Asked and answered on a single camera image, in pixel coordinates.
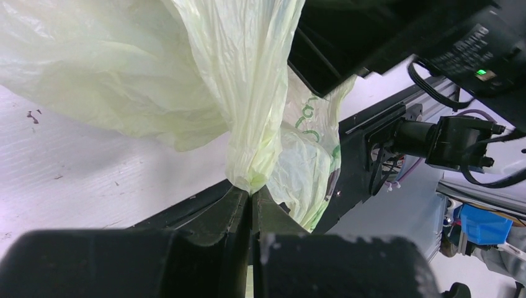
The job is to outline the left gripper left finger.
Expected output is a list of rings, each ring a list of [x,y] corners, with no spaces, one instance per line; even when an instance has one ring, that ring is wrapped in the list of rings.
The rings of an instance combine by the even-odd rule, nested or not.
[[[179,228],[26,233],[1,261],[1,296],[243,297],[249,203],[234,187]]]

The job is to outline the green plastic bag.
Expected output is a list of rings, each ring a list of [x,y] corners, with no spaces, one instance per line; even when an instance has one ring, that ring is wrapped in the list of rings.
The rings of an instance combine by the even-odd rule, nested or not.
[[[312,93],[287,60],[303,1],[2,1],[1,84],[177,151],[230,133],[225,174],[312,232],[341,169],[355,77]]]

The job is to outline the blue plastic object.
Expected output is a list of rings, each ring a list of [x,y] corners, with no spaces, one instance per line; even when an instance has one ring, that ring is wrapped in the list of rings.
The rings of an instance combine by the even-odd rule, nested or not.
[[[510,219],[470,205],[461,208],[460,222],[468,241],[477,245],[504,244],[513,224]]]

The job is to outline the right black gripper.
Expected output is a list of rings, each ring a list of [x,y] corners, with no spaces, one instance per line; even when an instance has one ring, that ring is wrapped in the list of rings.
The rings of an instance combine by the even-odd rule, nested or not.
[[[524,1],[307,1],[288,64],[316,95],[409,56],[493,96],[525,79]]]

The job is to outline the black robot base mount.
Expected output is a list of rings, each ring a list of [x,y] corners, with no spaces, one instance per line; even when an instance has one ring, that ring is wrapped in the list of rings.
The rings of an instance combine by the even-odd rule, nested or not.
[[[414,85],[341,121],[339,136],[342,161],[339,177],[329,180],[331,193],[325,200],[327,207],[317,215],[313,225],[304,224],[304,229],[326,233],[358,203],[371,198],[371,187],[379,186],[384,177],[373,168],[372,152],[387,143],[389,133],[399,120],[416,120],[419,115],[429,119],[442,109],[443,106]],[[221,199],[231,187],[227,180],[220,181],[134,226],[176,227],[184,219],[197,215]]]

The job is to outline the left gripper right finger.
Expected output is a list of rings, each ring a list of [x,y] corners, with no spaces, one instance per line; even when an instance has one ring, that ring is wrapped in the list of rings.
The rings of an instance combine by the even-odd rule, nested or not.
[[[416,245],[396,236],[308,233],[267,188],[252,200],[255,297],[438,297]]]

